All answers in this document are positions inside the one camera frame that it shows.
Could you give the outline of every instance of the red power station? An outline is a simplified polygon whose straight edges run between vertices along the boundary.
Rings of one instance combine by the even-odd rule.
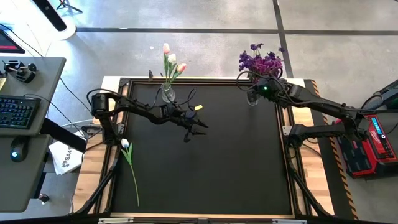
[[[398,153],[391,146],[377,115],[365,115],[365,118],[369,121],[369,139],[350,141],[337,138],[346,172],[352,178],[398,174]]]

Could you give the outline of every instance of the computer mouse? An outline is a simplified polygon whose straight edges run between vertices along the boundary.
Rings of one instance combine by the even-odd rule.
[[[12,161],[22,162],[26,158],[29,139],[29,136],[17,136],[12,140],[10,152]]]

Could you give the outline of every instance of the gray desk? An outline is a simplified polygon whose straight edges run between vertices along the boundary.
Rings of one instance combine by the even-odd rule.
[[[30,139],[27,157],[12,162],[10,149],[14,137],[0,137],[0,212],[23,212],[33,196],[44,166],[43,158],[51,140],[48,134]]]
[[[23,83],[9,76],[0,90],[1,95],[24,96],[25,94],[36,94],[51,101],[55,88],[61,77],[65,58],[55,57],[0,57],[7,63],[8,60],[20,60],[24,65],[34,63],[37,66],[36,77],[30,83]],[[0,136],[8,135],[36,135],[40,132],[45,114],[49,109],[49,102],[42,100],[35,119],[29,130],[0,128]]]

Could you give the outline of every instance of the tulip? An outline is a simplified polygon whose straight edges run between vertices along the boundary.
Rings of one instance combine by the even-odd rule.
[[[169,61],[169,63],[175,63],[177,61],[177,57],[175,56],[175,54],[170,54],[167,58],[167,61]]]
[[[170,53],[170,47],[168,43],[164,43],[163,45],[163,53],[168,54]]]
[[[186,67],[187,67],[187,64],[186,63],[182,63],[181,65],[177,66],[177,71],[178,72],[183,72]]]

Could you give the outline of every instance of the monitor screen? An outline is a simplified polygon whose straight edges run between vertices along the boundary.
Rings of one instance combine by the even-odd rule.
[[[0,53],[25,53],[3,30],[0,30]]]

